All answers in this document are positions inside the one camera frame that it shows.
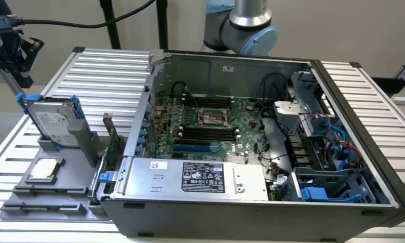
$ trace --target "motherboard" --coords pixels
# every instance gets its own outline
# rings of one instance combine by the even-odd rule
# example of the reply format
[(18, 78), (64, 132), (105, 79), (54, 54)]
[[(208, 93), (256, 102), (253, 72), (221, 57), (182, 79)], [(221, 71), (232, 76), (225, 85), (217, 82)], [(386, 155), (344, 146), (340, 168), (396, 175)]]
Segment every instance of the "motherboard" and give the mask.
[(268, 163), (258, 160), (266, 138), (257, 106), (244, 98), (157, 97), (156, 158)]

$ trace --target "metal rack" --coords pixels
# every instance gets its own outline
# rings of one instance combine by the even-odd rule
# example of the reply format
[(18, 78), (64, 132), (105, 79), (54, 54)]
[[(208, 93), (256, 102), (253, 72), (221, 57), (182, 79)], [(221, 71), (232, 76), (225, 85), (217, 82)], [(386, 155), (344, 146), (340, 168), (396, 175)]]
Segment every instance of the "metal rack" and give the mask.
[[(136, 97), (148, 75), (148, 57), (149, 52), (121, 50), (85, 49), (72, 53), (42, 94), (54, 97), (76, 94), (90, 129), (105, 135), (101, 117), (109, 112), (118, 132), (126, 135), (137, 106)], [(361, 68), (333, 62), (324, 62), (324, 66), (405, 183), (405, 116)], [(0, 207), (38, 152), (37, 138), (38, 131), (24, 116), (0, 145)], [(400, 238), (405, 242), (405, 222), (394, 228), (373, 228), (348, 242), (389, 243), (400, 242)], [(133, 242), (118, 233), (112, 222), (12, 222), (0, 219), (0, 242), (33, 241)]]

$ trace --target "power supply label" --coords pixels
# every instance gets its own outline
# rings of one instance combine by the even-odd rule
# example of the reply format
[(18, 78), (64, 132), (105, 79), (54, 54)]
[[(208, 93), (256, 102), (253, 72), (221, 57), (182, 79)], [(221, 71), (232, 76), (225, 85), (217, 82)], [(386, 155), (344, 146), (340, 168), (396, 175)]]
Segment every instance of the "power supply label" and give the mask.
[(225, 193), (224, 165), (184, 162), (181, 190)]

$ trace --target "gray wall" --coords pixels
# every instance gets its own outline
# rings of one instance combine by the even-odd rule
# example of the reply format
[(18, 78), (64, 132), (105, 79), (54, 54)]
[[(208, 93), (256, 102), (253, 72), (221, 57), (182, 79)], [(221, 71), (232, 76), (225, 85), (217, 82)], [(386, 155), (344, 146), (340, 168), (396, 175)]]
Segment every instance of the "gray wall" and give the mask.
[[(116, 16), (146, 0), (114, 0)], [(97, 0), (8, 0), (21, 18), (100, 23)], [(169, 0), (172, 49), (194, 50), (204, 35), (204, 0)], [(358, 61), (370, 75), (393, 76), (405, 64), (405, 0), (268, 0), (280, 39), (272, 56)], [(109, 48), (106, 29), (26, 25), (28, 36), (45, 41), (32, 73), (45, 85), (74, 46)], [(118, 24), (122, 48), (158, 47), (156, 8)]]

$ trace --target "sticker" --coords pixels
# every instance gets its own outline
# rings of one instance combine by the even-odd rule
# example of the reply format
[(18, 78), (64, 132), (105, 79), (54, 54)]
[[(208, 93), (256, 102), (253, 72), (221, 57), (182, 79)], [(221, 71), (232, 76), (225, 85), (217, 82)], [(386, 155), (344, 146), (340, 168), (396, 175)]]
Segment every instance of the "sticker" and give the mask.
[(181, 190), (225, 193), (224, 165), (184, 162)]
[(69, 122), (64, 115), (38, 111), (36, 116), (50, 140), (62, 146), (78, 146), (76, 137), (68, 131)]
[(233, 66), (222, 66), (222, 72), (233, 72), (234, 67)]
[(149, 168), (152, 170), (165, 170), (168, 168), (168, 162), (166, 161), (152, 161), (149, 163)]

